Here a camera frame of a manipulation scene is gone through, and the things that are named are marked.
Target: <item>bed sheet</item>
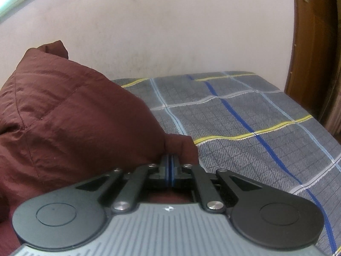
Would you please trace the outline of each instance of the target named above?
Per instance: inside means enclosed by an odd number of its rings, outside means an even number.
[[[317,246],[341,255],[341,146],[301,106],[250,72],[118,79],[167,133],[192,136],[207,172],[226,168],[323,212]]]

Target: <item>screw head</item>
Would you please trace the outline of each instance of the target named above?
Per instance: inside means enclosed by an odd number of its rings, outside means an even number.
[[[220,210],[224,207],[224,204],[220,201],[210,201],[207,203],[207,207],[211,210]]]
[[[113,205],[113,208],[118,211],[125,211],[130,207],[130,204],[126,201],[119,201]]]

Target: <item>logo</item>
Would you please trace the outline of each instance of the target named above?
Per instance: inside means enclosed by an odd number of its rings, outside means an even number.
[[[171,212],[174,211],[174,208],[172,206],[167,206],[166,208],[164,208],[167,212]]]

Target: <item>black round pad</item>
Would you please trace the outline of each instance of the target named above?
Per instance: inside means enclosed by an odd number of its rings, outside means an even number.
[[[290,225],[299,219],[298,210],[284,203],[270,203],[263,206],[260,215],[266,222],[273,225]]]
[[[245,191],[231,212],[243,236],[271,249],[313,245],[323,229],[319,208],[307,199],[273,188]]]
[[[103,207],[89,192],[70,187],[24,202],[14,212],[12,224],[22,243],[61,250],[88,241],[106,221]]]
[[[74,206],[66,203],[51,203],[41,207],[36,216],[42,224],[56,227],[72,222],[77,211]]]

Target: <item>gray plastic base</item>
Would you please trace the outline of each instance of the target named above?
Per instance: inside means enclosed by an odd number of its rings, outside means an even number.
[[[106,230],[82,247],[48,252],[22,245],[12,256],[323,256],[315,246],[295,251],[269,250],[238,234],[222,214],[196,203],[140,204],[115,216]]]

